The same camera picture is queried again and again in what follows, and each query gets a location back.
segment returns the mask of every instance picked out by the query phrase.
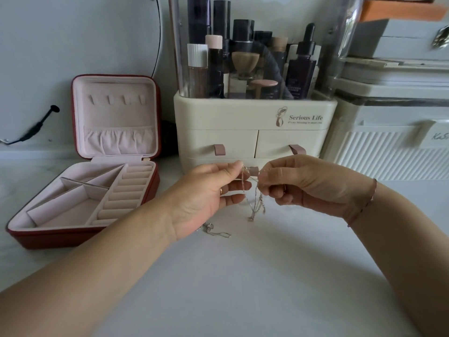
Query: white wall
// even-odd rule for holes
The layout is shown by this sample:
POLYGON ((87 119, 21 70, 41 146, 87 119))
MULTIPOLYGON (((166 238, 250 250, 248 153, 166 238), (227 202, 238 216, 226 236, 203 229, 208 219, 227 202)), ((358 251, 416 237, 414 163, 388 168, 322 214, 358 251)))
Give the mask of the white wall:
MULTIPOLYGON (((298 41, 327 0, 230 1, 233 18, 252 18, 256 30, 298 41)), ((449 5, 449 0, 438 2, 449 5)), ((168 0, 159 5, 164 41, 155 79, 163 118, 174 120, 177 85, 168 0)), ((156 20, 149 0, 0 0, 0 138, 20 136, 56 104, 62 113, 53 114, 26 144, 70 144, 71 78, 151 74, 156 20)))

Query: clear plastic lid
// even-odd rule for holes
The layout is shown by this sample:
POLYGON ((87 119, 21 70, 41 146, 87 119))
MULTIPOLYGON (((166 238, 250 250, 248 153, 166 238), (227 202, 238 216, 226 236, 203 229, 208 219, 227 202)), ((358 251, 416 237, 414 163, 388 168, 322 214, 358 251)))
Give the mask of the clear plastic lid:
POLYGON ((303 100, 333 96, 363 0, 331 0, 314 23, 301 0, 169 2, 181 96, 303 100))

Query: forearm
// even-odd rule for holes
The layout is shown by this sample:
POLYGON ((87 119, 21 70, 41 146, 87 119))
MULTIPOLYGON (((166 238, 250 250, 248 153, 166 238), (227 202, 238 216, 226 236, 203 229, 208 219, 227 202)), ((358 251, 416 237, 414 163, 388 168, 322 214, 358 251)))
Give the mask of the forearm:
POLYGON ((173 242, 168 215, 152 201, 5 290, 0 335, 90 335, 173 242))
POLYGON ((416 206, 382 184, 351 227, 424 335, 446 335, 449 238, 416 206))

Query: open jewelry box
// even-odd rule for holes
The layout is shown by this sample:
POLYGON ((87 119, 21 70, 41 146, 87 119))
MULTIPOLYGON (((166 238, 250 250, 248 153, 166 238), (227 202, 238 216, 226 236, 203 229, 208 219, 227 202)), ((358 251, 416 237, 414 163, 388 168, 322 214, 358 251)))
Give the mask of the open jewelry box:
POLYGON ((6 226, 26 249, 78 246, 141 204, 159 186, 160 90, 133 75, 72 82, 76 150, 70 166, 6 226))

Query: red bracelet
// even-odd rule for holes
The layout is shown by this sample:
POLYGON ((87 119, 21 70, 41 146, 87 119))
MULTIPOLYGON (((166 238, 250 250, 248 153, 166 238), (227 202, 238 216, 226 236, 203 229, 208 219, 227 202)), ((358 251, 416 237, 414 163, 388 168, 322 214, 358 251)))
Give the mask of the red bracelet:
POLYGON ((373 189, 373 195, 369 199, 369 201, 366 203, 366 205, 360 210, 360 213, 357 214, 357 216, 352 220, 352 223, 358 219, 358 217, 363 213, 363 211, 373 202, 374 196, 376 195, 377 190, 377 180, 374 178, 374 189, 373 189))

